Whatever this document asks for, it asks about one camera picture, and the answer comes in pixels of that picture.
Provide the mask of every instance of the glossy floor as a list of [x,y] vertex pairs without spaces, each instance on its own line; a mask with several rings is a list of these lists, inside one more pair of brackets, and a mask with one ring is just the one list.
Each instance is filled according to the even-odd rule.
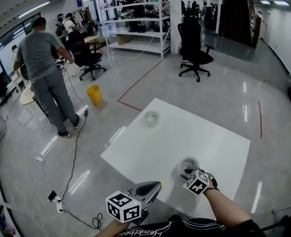
[[[205,42],[215,41],[214,37],[203,35]],[[200,83],[193,73],[178,77],[182,59],[172,54],[160,62],[160,57],[151,53],[131,59],[138,52],[111,50],[113,65],[110,67],[104,56],[102,63],[108,71],[99,72],[95,82],[90,75],[80,81],[78,67],[68,67],[70,75],[76,75],[71,82],[77,95],[88,105],[89,115],[77,140],[77,158],[64,199],[65,210],[87,223],[101,212],[104,215],[102,227],[110,222],[105,197],[129,187],[130,181],[100,155],[114,134],[128,126],[139,110],[155,97],[250,139],[249,155],[235,201],[251,213],[260,226],[272,222],[273,208],[291,202],[291,104],[285,93],[287,76],[262,42],[253,51],[246,46],[237,48],[238,43],[227,39],[216,41],[217,49],[210,52],[214,62],[203,66],[210,70],[211,77],[200,73]],[[86,94],[86,89],[94,84],[100,86],[104,99],[100,108],[94,107]],[[80,111],[83,105],[68,80],[66,86],[75,110]],[[0,110],[3,116],[8,114],[17,97],[15,93]],[[0,179],[6,199],[15,208],[12,212],[24,236],[93,236],[98,230],[90,229],[66,213],[58,214],[56,206],[48,203],[51,190],[35,162],[38,151],[44,157],[43,173],[52,189],[58,192],[58,183],[66,185],[71,176],[79,130],[73,130],[67,121],[72,137],[62,139],[56,137],[53,125],[45,123],[46,117],[36,104],[22,107],[17,101],[8,114],[7,133],[0,142]],[[148,222],[164,220],[171,210],[158,200],[155,203],[157,206],[151,207]]]

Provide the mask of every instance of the gray pants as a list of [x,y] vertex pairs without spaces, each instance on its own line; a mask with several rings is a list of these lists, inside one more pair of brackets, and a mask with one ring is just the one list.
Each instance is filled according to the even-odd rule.
[[56,107],[54,99],[70,122],[75,123],[77,121],[73,103],[68,95],[63,75],[58,68],[48,76],[32,83],[32,89],[38,103],[49,117],[51,123],[56,126],[58,132],[64,133],[66,130],[61,113]]

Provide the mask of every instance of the yellow bucket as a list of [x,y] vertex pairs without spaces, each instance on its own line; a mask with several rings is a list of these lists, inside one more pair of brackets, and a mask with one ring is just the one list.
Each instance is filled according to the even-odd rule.
[[102,97],[99,86],[93,85],[87,89],[87,94],[94,105],[102,104]]

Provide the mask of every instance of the cardboard box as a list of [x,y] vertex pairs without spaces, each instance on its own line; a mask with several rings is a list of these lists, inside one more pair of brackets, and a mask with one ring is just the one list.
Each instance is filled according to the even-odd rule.
[[129,43],[130,41],[131,40],[130,40],[129,35],[124,35],[124,34],[117,35],[118,45],[123,45],[123,44]]

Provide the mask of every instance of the chair armrest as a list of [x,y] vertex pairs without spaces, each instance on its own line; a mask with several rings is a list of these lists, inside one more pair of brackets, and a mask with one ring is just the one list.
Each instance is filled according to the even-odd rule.
[[207,47],[207,51],[206,51],[207,54],[209,53],[210,48],[215,49],[212,45],[205,44],[205,46]]

